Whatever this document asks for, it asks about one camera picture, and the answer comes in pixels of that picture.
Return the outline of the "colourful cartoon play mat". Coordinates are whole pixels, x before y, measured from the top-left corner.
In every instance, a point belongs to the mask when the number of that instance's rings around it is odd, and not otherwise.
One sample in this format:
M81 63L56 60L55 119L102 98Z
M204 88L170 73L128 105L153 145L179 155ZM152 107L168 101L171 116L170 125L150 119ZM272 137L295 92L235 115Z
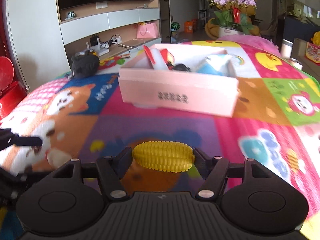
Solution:
M193 42L232 56L239 96L231 117L124 102L116 56L108 70L61 78L29 94L1 129L40 137L42 146L1 150L1 168L26 191L72 159L82 164L117 156L147 141L174 141L231 163L252 158L304 195L309 212L299 231L257 235L234 226L212 202L196 199L204 179L194 163L185 172L144 168L132 158L121 179L127 200L113 202L74 233L32 233L5 221L19 239L319 239L319 84L286 60L247 44Z

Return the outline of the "black plush toy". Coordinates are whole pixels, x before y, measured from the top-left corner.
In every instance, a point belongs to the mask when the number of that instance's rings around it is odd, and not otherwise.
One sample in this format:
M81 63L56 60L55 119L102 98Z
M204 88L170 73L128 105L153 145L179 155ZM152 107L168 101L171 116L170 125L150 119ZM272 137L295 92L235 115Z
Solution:
M71 74L75 79L84 79L95 75L100 66L99 58L88 50L83 55L72 56L71 61Z

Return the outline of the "white blue medicine box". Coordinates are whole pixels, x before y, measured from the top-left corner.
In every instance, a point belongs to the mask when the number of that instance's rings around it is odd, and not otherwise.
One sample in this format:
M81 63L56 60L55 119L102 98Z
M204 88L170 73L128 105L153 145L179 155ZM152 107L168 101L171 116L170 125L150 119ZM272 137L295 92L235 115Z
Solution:
M231 57L227 54L211 54L205 57L195 68L196 73L231 76L229 64Z

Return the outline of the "pink cardboard box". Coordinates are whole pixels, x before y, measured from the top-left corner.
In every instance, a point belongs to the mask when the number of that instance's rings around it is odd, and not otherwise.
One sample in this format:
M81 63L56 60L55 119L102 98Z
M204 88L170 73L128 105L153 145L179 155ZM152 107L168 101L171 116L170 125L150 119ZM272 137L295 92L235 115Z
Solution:
M239 96L239 81L232 56L225 48L164 43L149 48L167 49L176 63L185 64L191 71L154 70L143 50L119 70L118 80L124 102L224 117L233 115ZM231 76L195 72L199 63L211 54L231 57Z

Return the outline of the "yellow toy corn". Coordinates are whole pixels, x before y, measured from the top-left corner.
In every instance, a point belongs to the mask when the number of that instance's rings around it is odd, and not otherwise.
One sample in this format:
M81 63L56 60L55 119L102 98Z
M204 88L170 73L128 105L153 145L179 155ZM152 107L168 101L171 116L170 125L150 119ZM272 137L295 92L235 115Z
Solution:
M174 141L143 142L132 150L132 157L144 168L172 173L188 171L195 161L189 145Z

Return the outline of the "red gift box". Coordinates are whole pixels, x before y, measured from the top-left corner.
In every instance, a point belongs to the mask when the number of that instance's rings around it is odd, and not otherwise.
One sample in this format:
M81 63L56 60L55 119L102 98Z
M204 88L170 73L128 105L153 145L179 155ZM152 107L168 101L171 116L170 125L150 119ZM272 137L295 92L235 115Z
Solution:
M27 91L15 77L12 61L1 56L1 119L8 116L15 107L27 96Z

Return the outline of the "pink gift bag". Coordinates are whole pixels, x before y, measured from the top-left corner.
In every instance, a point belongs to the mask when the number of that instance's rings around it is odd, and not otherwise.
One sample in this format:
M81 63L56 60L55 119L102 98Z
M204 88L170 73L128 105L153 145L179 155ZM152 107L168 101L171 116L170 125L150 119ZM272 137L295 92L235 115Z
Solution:
M150 22L150 23L140 23L137 25L137 38L157 38L159 37L159 31L157 27L157 23Z

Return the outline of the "white thermos cup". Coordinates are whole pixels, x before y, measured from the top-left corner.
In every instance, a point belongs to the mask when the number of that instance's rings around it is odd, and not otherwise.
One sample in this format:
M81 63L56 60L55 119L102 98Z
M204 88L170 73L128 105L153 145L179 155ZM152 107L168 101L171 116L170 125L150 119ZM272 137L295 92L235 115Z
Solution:
M281 56L284 59L289 59L291 57L292 48L293 48L293 42L283 39L281 44L281 50L280 50Z

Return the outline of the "white wall shelf unit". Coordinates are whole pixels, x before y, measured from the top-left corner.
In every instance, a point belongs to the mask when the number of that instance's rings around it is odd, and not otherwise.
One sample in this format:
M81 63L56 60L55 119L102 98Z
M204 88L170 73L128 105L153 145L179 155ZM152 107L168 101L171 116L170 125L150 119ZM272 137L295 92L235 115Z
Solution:
M18 77L32 91L69 71L65 45L110 29L160 19L159 0L109 2L74 8L62 19L57 0L3 0L10 54Z

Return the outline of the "green watermelon ball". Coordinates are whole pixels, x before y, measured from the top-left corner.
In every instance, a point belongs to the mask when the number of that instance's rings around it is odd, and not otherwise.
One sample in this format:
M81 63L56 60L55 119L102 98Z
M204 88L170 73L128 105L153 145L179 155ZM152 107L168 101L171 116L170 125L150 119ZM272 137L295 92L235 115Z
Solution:
M171 22L171 31L177 32L180 29L180 24L178 22Z

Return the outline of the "white wifi router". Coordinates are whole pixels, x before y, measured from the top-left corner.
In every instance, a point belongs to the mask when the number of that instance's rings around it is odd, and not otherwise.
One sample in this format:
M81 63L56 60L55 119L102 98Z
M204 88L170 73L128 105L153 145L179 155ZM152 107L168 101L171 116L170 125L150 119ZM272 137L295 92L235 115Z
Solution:
M90 54L94 54L98 57L103 56L110 52L109 48L113 44L120 43L122 41L121 36L119 34L113 35L109 40L102 42L98 36L98 34L92 35L89 39L89 42L86 43L86 49L77 52L75 55L85 55L87 51Z

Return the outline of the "yellow kids backpack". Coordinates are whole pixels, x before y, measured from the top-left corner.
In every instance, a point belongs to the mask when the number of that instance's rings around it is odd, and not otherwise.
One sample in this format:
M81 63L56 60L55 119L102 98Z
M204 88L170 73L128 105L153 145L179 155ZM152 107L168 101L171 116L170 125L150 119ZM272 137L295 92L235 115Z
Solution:
M311 42L307 43L305 57L319 66L320 64L320 32L314 33Z

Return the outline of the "red cap figurine keychain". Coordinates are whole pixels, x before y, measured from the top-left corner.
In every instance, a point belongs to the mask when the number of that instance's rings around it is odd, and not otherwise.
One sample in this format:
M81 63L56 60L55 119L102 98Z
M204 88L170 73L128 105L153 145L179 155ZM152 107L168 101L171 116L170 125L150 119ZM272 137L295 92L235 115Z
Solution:
M176 70L182 72L190 72L190 68L187 67L185 64L176 63L175 58L172 53L170 53L167 49L160 50L161 56L163 57L165 63L169 70Z

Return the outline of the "yellow plush bear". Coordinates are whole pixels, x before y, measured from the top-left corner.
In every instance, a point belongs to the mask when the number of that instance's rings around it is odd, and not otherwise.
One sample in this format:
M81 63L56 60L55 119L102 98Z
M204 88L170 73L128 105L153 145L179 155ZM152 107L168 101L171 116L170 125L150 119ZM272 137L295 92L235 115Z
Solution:
M226 35L260 35L260 29L251 19L257 8L255 0L208 0L214 17L205 25L205 31L211 38Z

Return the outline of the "purple orchid flower pot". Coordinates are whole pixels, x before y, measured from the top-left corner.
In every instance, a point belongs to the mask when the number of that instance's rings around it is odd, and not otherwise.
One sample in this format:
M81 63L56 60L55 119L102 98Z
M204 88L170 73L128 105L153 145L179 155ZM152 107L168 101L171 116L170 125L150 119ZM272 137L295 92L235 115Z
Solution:
M249 35L254 25L248 16L248 9L257 8L256 0L208 0L210 9L214 9L214 17L210 24L225 29L239 31Z

